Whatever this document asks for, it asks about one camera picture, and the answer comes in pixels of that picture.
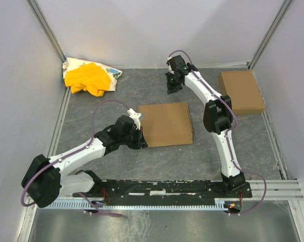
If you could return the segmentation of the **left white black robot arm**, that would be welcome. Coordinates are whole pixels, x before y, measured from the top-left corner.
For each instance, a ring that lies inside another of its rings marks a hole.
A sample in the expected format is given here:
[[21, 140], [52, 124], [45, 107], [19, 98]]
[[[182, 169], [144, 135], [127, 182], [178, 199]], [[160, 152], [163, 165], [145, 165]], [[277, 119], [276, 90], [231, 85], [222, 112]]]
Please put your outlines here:
[[93, 171], [85, 170], [74, 175], [71, 172], [123, 145], [134, 150], [147, 147], [141, 127], [142, 114], [133, 110], [128, 113], [69, 151], [51, 157], [36, 156], [21, 182], [21, 204], [28, 206], [26, 196], [39, 208], [45, 208], [66, 195], [102, 196], [103, 182]]

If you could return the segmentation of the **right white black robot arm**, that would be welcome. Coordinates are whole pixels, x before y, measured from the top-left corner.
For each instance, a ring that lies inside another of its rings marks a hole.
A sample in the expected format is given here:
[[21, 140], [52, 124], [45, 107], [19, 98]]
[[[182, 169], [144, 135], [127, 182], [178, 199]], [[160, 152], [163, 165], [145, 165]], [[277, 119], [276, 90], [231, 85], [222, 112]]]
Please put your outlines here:
[[242, 187], [245, 184], [245, 176], [238, 165], [232, 142], [232, 125], [236, 124], [236, 116], [232, 111], [231, 98], [221, 95], [211, 87], [198, 69], [193, 64], [186, 63], [182, 56], [169, 56], [167, 65], [168, 93], [178, 92], [186, 86], [205, 106], [203, 124], [217, 146], [224, 188], [233, 191]]

